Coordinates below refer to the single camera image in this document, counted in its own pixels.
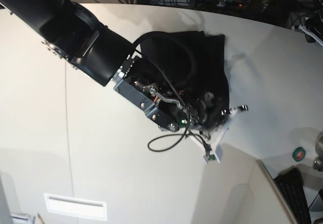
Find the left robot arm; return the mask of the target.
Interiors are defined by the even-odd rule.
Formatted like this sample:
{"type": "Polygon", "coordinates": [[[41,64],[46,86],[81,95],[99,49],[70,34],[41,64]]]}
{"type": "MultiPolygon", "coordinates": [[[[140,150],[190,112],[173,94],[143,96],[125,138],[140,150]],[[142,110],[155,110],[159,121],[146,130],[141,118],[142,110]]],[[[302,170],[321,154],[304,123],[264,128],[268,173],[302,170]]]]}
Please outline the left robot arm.
{"type": "Polygon", "coordinates": [[[322,8],[313,17],[305,20],[305,28],[322,40],[322,8]]]}

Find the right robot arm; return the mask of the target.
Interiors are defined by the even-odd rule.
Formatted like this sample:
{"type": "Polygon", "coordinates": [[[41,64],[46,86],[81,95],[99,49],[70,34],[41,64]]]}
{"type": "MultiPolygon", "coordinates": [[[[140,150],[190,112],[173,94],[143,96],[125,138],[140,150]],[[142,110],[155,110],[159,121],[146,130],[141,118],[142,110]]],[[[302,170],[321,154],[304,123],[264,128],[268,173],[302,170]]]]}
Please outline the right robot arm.
{"type": "Polygon", "coordinates": [[[130,42],[71,0],[1,0],[53,53],[142,109],[160,128],[197,138],[206,155],[212,130],[229,115],[225,36],[151,31],[130,42]]]}

